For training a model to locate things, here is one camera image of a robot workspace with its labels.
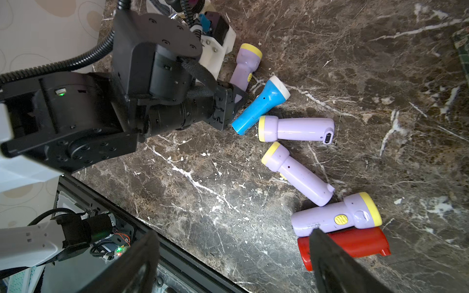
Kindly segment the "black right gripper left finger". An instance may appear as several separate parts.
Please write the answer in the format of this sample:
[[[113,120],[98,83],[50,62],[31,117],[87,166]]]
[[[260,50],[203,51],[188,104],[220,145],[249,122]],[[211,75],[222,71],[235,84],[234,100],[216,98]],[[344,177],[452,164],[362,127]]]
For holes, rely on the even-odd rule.
[[[80,291],[150,293],[154,287],[159,258],[158,234],[150,231]]]

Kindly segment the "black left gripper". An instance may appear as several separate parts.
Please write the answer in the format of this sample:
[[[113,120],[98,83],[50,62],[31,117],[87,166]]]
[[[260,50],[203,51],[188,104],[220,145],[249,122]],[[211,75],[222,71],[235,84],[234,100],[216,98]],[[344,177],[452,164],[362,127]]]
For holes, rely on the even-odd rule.
[[[197,122],[205,122],[224,130],[247,102],[247,92],[219,81],[214,94],[207,88],[192,88],[179,105],[156,105],[146,117],[146,136],[152,137],[173,130],[184,130]]]

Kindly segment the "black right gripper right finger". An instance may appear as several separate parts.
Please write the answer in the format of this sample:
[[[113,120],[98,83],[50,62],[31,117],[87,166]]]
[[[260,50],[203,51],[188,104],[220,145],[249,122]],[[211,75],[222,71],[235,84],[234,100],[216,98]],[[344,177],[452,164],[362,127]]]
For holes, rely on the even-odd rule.
[[[320,293],[389,293],[379,280],[357,263],[326,233],[309,236],[311,264]]]

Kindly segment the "purple flashlight back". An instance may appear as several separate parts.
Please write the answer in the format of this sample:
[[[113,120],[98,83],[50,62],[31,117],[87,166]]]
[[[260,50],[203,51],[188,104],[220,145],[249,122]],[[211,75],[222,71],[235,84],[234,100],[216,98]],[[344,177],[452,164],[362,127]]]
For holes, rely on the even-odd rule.
[[[263,54],[256,46],[243,43],[236,58],[236,68],[230,79],[230,83],[239,89],[246,91],[252,74],[258,69]]]

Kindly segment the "blue flashlight white rim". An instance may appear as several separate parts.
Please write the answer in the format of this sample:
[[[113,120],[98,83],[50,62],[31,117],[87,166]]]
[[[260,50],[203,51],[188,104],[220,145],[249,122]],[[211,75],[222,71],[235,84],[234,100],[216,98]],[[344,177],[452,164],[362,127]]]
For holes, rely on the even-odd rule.
[[[233,121],[233,129],[237,134],[244,135],[261,116],[286,102],[290,96],[289,90],[277,76],[270,77],[261,94]]]

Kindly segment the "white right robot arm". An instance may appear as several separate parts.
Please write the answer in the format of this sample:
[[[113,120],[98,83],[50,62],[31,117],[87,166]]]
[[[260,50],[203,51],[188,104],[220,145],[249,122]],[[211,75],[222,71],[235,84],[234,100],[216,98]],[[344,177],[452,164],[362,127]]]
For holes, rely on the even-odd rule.
[[[1,278],[61,261],[77,251],[111,235],[113,226],[107,214],[82,219],[61,208],[60,215],[45,222],[47,211],[28,226],[1,230]],[[389,289],[359,265],[320,229],[307,237],[315,249],[311,262],[316,285],[321,293],[387,293]],[[145,234],[111,267],[82,289],[84,293],[149,293],[160,258],[156,232]]]

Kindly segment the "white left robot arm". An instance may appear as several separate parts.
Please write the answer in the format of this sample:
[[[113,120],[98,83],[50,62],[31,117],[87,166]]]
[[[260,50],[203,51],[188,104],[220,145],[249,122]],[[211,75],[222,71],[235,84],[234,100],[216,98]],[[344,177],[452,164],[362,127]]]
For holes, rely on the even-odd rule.
[[[194,123],[226,129],[245,105],[245,90],[200,65],[203,46],[183,24],[120,10],[114,32],[110,73],[34,69],[2,78],[13,124],[2,155],[74,173]]]

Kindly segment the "large red flashlight right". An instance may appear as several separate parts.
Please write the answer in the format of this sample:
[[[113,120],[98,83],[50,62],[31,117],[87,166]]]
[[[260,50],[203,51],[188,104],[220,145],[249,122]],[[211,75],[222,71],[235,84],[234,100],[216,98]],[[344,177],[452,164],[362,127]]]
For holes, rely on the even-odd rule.
[[[350,228],[328,233],[328,236],[353,258],[392,254],[388,240],[379,227]]]

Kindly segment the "purple flashlight lying sideways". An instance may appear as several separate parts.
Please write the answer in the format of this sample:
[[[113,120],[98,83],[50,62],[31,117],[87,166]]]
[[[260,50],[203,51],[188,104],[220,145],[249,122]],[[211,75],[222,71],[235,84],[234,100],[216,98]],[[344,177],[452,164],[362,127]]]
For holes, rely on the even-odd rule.
[[[258,138],[261,142],[278,140],[314,141],[331,144],[335,123],[331,118],[278,118],[260,117]]]

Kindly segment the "purple flashlight yellow button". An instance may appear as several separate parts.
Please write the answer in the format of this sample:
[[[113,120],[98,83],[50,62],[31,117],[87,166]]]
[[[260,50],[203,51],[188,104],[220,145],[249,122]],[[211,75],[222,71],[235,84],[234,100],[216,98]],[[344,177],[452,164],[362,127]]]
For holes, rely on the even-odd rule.
[[[314,229],[331,233],[351,227],[367,229],[382,225],[377,206],[366,192],[347,196],[341,202],[295,212],[291,225],[299,238],[311,235]]]

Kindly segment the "purple flashlight middle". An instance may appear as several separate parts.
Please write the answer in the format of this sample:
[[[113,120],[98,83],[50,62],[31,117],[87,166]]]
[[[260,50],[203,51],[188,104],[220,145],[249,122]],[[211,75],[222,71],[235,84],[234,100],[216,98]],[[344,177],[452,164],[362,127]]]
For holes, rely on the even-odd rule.
[[[317,206],[326,205],[333,196],[335,188],[291,157],[279,142],[270,146],[261,162],[272,172],[280,173]]]

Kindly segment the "black front frame rail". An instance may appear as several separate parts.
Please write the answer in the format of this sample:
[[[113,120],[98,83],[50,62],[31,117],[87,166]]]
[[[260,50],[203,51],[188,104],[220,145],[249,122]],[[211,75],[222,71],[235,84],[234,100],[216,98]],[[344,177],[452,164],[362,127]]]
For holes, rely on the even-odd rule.
[[[114,231],[130,237],[123,256],[105,263],[89,250],[46,271],[45,292],[54,293],[243,293],[245,290],[195,256],[70,175],[57,194],[86,216],[112,216]]]

